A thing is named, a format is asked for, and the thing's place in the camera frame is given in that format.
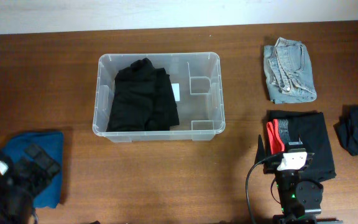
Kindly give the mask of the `black garment with red waistband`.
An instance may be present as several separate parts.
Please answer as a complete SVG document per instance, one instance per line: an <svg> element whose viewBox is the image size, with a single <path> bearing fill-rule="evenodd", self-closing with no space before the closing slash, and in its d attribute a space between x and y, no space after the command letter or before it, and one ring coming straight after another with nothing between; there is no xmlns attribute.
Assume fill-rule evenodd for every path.
<svg viewBox="0 0 358 224"><path fill-rule="evenodd" d="M303 179L318 182L335 178L333 154L324 115L321 112L270 111L267 122L271 152L282 152L291 142L301 141L313 154Z"/></svg>

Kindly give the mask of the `clear plastic storage container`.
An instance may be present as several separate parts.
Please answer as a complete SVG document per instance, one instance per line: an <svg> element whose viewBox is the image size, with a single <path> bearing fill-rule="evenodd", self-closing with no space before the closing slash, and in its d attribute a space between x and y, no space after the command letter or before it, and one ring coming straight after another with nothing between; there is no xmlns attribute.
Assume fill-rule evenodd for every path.
<svg viewBox="0 0 358 224"><path fill-rule="evenodd" d="M114 99L114 79L123 68L148 58L164 68L171 83L180 84L178 126L168 131L106 131ZM92 130L112 142L210 141L226 127L221 59L215 52L165 54L104 54L98 60L98 76Z"/></svg>

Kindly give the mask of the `white label in container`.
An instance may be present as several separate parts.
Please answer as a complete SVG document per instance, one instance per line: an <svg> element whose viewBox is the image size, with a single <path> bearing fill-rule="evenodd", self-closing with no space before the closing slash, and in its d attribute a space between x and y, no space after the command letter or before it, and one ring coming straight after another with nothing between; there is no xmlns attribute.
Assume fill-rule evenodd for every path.
<svg viewBox="0 0 358 224"><path fill-rule="evenodd" d="M172 91L176 102L180 101L180 84L172 83Z"/></svg>

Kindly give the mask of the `light blue folded jeans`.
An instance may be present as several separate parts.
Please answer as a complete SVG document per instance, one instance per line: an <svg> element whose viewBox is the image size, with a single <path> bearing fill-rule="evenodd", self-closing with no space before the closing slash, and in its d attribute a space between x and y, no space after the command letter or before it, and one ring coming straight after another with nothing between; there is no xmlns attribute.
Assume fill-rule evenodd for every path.
<svg viewBox="0 0 358 224"><path fill-rule="evenodd" d="M264 46L264 73L270 101L275 104L309 103L317 99L306 45L278 38Z"/></svg>

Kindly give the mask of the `blue garment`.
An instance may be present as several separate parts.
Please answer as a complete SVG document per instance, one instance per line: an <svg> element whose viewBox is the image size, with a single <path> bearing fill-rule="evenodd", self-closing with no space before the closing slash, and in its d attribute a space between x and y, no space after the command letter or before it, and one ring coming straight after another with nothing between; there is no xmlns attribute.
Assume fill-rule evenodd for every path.
<svg viewBox="0 0 358 224"><path fill-rule="evenodd" d="M17 162L25 156L24 150L31 144L40 146L52 159L63 166L64 135L61 131L27 132L14 136L2 148L2 152ZM56 208L60 203L63 172L61 171L52 180L52 183L34 198L35 208Z"/></svg>

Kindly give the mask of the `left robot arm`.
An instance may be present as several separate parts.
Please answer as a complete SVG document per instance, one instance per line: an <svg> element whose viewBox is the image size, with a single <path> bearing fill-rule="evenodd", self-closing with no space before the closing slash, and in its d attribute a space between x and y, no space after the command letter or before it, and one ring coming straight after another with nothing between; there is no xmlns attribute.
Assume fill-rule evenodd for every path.
<svg viewBox="0 0 358 224"><path fill-rule="evenodd" d="M62 157L28 143L13 156L0 150L0 223L38 223L34 200L61 177Z"/></svg>

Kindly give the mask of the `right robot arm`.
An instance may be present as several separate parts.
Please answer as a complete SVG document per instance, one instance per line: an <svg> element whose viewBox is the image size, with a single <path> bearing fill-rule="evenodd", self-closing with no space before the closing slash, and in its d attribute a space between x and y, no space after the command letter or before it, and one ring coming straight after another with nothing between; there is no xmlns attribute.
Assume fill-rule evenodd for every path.
<svg viewBox="0 0 358 224"><path fill-rule="evenodd" d="M272 217L273 223L342 223L336 218L318 219L321 214L324 187L315 180L302 177L313 160L314 154L307 152L301 141L285 145L283 152L267 154L263 139L258 137L257 155L254 165L249 170L246 181L252 171L259 165L264 167L264 174L273 174L271 185L278 190L278 199L282 213Z"/></svg>

